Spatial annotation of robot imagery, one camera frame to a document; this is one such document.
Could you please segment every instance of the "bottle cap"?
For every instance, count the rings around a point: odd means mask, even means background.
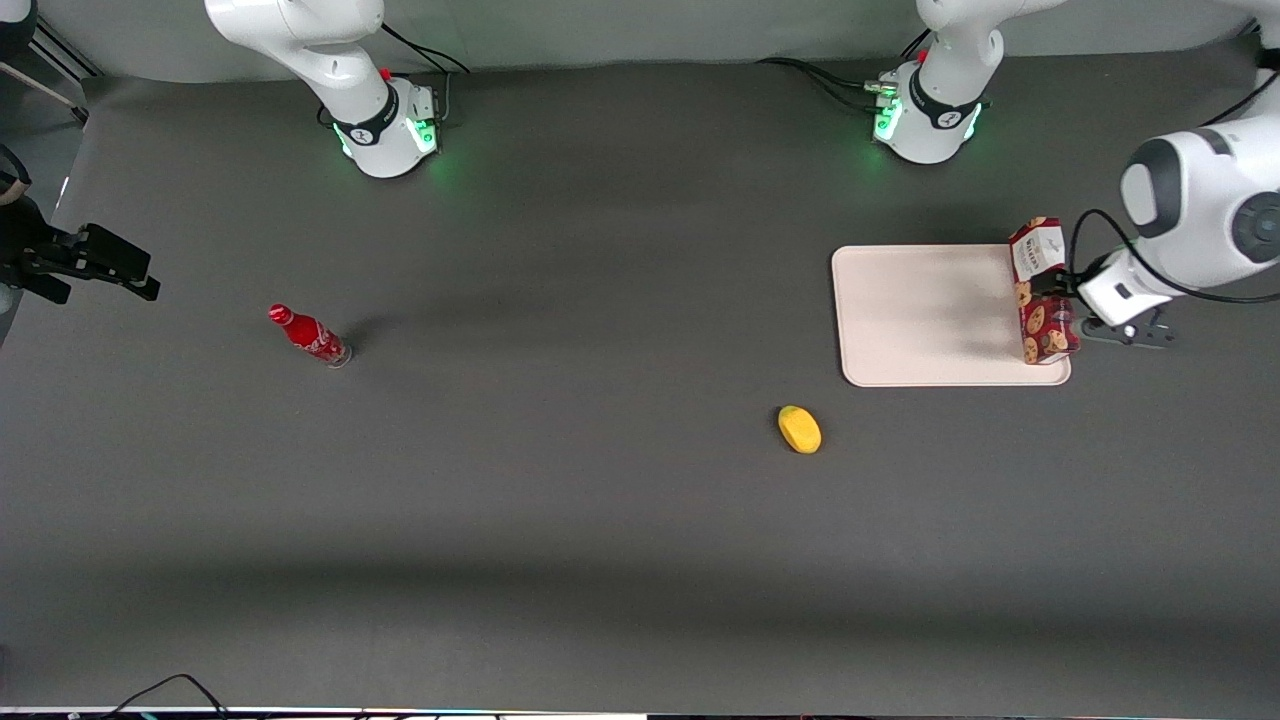
[[[293,310],[289,310],[284,305],[276,302],[271,305],[271,309],[266,311],[266,316],[271,318],[271,322],[278,325],[287,325],[293,320]]]

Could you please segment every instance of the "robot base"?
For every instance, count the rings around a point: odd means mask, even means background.
[[[895,82],[899,88],[906,88],[919,68],[920,64],[916,61],[904,63],[896,70],[881,74],[881,81]],[[968,119],[960,118],[955,127],[937,129],[929,117],[915,106],[910,94],[900,90],[877,115],[872,138],[888,145],[905,160],[934,165],[950,159],[966,140],[973,137],[974,123],[980,113],[982,105],[978,105]]]
[[[342,151],[361,172],[375,178],[393,178],[412,170],[422,158],[435,152],[439,140],[431,88],[404,78],[392,78],[388,85],[399,96],[399,114],[375,145],[348,142],[334,127],[342,140]]]

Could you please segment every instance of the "red cookie box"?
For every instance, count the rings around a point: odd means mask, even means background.
[[[1075,311],[1066,297],[1048,295],[1066,268],[1066,243],[1057,218],[1034,218],[1009,238],[1014,263],[1018,323],[1028,365],[1048,365],[1080,348],[1071,331]]]

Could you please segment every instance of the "dark gray tabletop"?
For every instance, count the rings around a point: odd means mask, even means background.
[[[1119,211],[1251,78],[1010,60],[918,168],[787,68],[485,73],[388,182],[301,83],[101,83],[58,219],[164,291],[28,299],[0,354],[0,697],[1276,717],[1280,307],[1178,301],[1181,348],[1059,388],[859,389],[828,270]]]

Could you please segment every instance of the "white tray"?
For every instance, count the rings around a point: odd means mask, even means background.
[[[841,247],[831,258],[845,378],[860,387],[1057,386],[1023,361],[1007,245]]]

